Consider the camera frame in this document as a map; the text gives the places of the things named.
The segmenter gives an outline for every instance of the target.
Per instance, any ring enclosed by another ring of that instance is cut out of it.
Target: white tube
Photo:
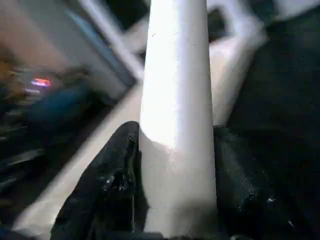
[[[214,229],[211,100],[206,0],[152,1],[139,137],[146,232]]]

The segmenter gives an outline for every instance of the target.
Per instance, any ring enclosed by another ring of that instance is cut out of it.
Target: white cylindrical object
[[[152,1],[139,137],[146,232],[214,229],[211,101],[206,0]]]

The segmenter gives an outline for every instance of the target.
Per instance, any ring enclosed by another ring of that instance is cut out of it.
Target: white surface
[[[204,237],[216,214],[205,0],[152,1],[140,114],[146,232]]]
[[[274,0],[279,20],[298,16],[320,4],[320,0]]]
[[[103,36],[110,41],[111,47],[134,77],[142,81],[144,79],[144,66],[141,59],[132,53],[126,44],[126,38],[116,26],[107,10],[98,0],[79,0],[83,9],[100,28]]]

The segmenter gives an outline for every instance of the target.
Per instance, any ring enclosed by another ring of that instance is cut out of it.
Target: red light
[[[36,77],[34,78],[31,83],[36,86],[42,86],[42,87],[49,87],[51,85],[51,82],[45,78]]]

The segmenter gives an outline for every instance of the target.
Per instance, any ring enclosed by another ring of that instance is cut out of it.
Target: black surface
[[[246,165],[258,162],[290,212],[297,239],[320,238],[319,26],[318,7],[267,28],[227,123],[250,150]]]

